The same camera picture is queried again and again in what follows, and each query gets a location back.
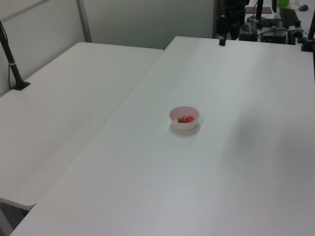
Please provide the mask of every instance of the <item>cable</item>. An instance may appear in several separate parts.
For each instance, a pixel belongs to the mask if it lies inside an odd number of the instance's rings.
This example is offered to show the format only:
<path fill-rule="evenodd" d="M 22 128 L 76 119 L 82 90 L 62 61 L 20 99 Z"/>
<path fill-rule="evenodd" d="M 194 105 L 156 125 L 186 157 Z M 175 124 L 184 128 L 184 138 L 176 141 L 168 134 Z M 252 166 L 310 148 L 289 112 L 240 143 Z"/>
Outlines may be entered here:
<path fill-rule="evenodd" d="M 267 30 L 267 31 L 265 31 L 265 32 L 263 32 L 263 33 L 260 33 L 258 36 L 262 36 L 263 34 L 271 33 L 271 32 L 276 32 L 276 31 L 286 31 L 286 32 L 288 32 L 288 30 L 286 30 L 286 29 Z"/>
<path fill-rule="evenodd" d="M 12 87 L 11 87 L 11 83 L 10 83 L 10 65 L 9 65 L 9 76 L 8 76 L 8 80 L 9 80 L 9 87 L 10 87 L 10 89 L 12 89 Z"/>
<path fill-rule="evenodd" d="M 255 6 L 253 6 L 253 7 L 251 8 L 251 10 L 249 11 L 249 13 L 246 13 L 246 14 L 245 14 L 245 17 L 246 17 L 248 14 L 251 14 L 251 13 L 254 14 L 254 12 L 255 12 L 255 7 L 257 6 L 257 4 L 258 4 L 258 1 L 256 2 Z"/>

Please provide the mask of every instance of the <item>wall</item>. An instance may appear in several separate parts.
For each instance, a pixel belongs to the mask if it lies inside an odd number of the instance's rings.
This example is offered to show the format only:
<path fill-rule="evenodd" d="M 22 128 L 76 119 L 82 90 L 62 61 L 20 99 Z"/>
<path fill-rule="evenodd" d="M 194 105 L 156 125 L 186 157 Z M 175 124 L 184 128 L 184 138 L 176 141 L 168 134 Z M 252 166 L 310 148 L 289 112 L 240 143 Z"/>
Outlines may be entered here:
<path fill-rule="evenodd" d="M 3 22 L 3 26 L 22 79 L 85 41 L 76 0 L 49 0 Z M 7 77 L 8 62 L 1 47 L 0 96 L 9 91 Z"/>
<path fill-rule="evenodd" d="M 165 49 L 175 36 L 212 37 L 214 0 L 81 0 L 92 42 Z"/>

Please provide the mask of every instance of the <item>strawberry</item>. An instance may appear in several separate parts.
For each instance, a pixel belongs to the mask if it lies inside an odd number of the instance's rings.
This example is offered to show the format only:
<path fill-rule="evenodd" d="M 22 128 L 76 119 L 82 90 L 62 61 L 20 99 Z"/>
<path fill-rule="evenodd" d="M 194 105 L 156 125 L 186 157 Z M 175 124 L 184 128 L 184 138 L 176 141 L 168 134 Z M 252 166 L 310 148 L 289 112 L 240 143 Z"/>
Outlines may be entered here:
<path fill-rule="evenodd" d="M 177 122 L 178 123 L 190 123 L 193 122 L 192 116 L 182 116 L 181 118 L 178 117 Z"/>

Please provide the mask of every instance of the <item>pink bowl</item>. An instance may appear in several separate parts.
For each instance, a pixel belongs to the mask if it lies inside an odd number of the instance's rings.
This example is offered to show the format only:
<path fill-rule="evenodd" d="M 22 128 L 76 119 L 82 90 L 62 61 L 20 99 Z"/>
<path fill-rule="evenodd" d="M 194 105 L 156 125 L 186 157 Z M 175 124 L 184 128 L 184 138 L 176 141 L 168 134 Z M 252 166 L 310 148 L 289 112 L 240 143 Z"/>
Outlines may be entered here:
<path fill-rule="evenodd" d="M 193 121 L 189 123 L 178 123 L 177 118 L 182 116 L 192 116 Z M 178 130 L 188 131 L 194 129 L 198 124 L 199 112 L 194 107 L 176 107 L 170 113 L 172 126 Z"/>

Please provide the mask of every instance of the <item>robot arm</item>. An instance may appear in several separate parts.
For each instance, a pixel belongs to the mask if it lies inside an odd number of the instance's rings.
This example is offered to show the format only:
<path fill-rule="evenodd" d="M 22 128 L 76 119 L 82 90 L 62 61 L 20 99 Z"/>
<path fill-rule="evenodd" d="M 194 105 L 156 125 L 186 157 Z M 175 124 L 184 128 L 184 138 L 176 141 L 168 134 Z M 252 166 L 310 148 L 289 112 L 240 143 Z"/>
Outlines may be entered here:
<path fill-rule="evenodd" d="M 230 32 L 231 39 L 236 40 L 240 27 L 244 24 L 245 6 L 250 0 L 220 0 L 225 10 L 225 15 L 219 16 L 217 21 L 217 33 L 220 45 L 225 46 L 226 34 Z"/>

